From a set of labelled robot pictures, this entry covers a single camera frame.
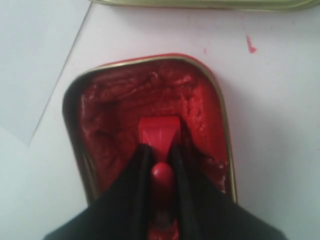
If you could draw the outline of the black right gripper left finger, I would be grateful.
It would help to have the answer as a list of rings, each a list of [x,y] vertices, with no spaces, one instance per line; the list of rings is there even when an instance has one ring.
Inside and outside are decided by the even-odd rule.
[[[113,184],[46,240],[146,240],[149,228],[152,148],[140,144]]]

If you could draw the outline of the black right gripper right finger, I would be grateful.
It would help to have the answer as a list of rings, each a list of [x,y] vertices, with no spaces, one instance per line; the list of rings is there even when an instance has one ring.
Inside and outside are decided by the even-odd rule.
[[[176,174],[178,229],[182,240],[285,240],[283,232],[257,218],[217,189],[180,145],[170,159]]]

